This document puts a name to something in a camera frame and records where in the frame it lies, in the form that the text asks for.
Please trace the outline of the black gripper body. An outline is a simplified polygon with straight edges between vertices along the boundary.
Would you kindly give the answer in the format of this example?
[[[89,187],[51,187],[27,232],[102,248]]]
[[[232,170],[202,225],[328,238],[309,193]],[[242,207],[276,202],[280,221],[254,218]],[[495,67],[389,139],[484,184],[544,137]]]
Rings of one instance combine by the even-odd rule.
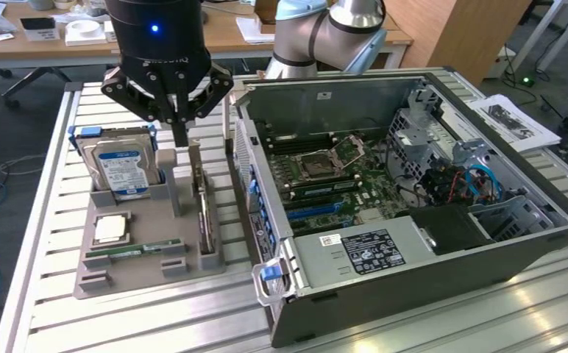
[[[197,85],[211,68],[205,45],[201,1],[107,1],[121,49],[121,70],[146,85],[153,73],[174,85],[183,74]]]

